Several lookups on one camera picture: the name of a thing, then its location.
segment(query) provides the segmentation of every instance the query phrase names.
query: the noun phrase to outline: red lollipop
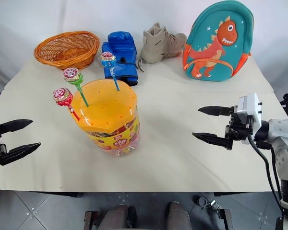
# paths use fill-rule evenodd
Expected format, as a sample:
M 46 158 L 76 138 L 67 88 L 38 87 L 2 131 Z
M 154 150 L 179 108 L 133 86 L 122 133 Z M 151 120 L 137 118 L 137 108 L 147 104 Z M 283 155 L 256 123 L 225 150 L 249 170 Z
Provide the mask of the red lollipop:
M 67 88 L 59 88 L 55 90 L 53 92 L 53 99 L 58 105 L 67 106 L 69 108 L 69 111 L 77 118 L 77 120 L 80 120 L 80 118 L 71 106 L 72 93 Z

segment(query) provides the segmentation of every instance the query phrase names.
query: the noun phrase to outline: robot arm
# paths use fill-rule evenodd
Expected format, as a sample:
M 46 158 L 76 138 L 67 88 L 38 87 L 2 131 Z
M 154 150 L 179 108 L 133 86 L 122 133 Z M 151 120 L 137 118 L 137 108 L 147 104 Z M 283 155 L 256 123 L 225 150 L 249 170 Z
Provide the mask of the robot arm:
M 224 138 L 209 133 L 193 133 L 193 135 L 209 144 L 223 146 L 228 150 L 232 149 L 234 140 L 248 143 L 247 137 L 250 135 L 258 144 L 258 147 L 254 146 L 257 148 L 256 151 L 260 152 L 258 150 L 259 143 L 262 145 L 261 148 L 271 149 L 272 147 L 275 153 L 278 176 L 281 180 L 282 200 L 280 205 L 284 213 L 288 215 L 288 120 L 261 121 L 261 105 L 257 95 L 252 93 L 246 97 L 241 97 L 238 105 L 230 108 L 219 106 L 200 108 L 199 111 L 209 115 L 228 115 L 230 122 L 226 126 Z
M 0 138 L 2 134 L 7 132 L 14 132 L 19 129 L 25 128 L 32 122 L 33 122 L 32 120 L 18 119 L 3 123 L 0 125 Z M 40 146 L 40 144 L 41 143 L 39 142 L 29 145 L 22 145 L 8 152 L 5 144 L 2 144 L 0 142 L 0 165 L 6 165 L 25 157 L 26 155 L 35 151 Z
M 276 168 L 281 180 L 281 206 L 288 215 L 288 120 L 269 120 L 266 141 L 275 152 Z

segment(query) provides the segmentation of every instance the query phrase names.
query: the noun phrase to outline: green lollipop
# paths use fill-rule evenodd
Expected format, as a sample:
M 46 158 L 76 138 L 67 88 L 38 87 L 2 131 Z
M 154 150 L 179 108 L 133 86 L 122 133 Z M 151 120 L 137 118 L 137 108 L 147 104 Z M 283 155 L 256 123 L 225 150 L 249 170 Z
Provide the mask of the green lollipop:
M 79 91 L 80 95 L 82 96 L 82 98 L 86 104 L 86 107 L 88 107 L 88 103 L 85 99 L 85 96 L 82 92 L 82 88 L 80 86 L 80 84 L 83 82 L 83 75 L 80 72 L 80 70 L 78 70 L 77 68 L 67 68 L 64 70 L 64 76 L 65 76 L 64 79 L 69 84 L 76 86 L 77 90 Z

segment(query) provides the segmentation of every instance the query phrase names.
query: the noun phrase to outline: blue boxing glove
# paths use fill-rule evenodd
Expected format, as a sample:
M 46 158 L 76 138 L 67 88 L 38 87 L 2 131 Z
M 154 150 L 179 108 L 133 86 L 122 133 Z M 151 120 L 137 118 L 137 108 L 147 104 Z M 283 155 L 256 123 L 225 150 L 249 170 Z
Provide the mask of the blue boxing glove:
M 102 52 L 110 52 L 116 57 L 114 73 L 117 80 L 129 86 L 138 84 L 136 61 L 136 48 L 133 37 L 128 32 L 118 31 L 108 35 L 108 42 L 102 44 Z M 111 78 L 109 69 L 104 68 L 105 78 Z

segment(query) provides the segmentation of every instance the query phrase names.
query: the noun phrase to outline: white backdrop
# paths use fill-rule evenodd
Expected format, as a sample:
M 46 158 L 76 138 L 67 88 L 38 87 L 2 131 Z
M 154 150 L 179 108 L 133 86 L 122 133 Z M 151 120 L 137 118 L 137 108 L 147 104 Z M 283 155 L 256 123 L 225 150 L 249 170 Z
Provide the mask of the white backdrop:
M 254 14 L 252 54 L 280 99 L 288 92 L 288 0 L 241 0 Z M 33 56 L 44 39 L 88 30 L 105 40 L 160 22 L 189 35 L 196 17 L 216 0 L 0 0 L 0 90 Z

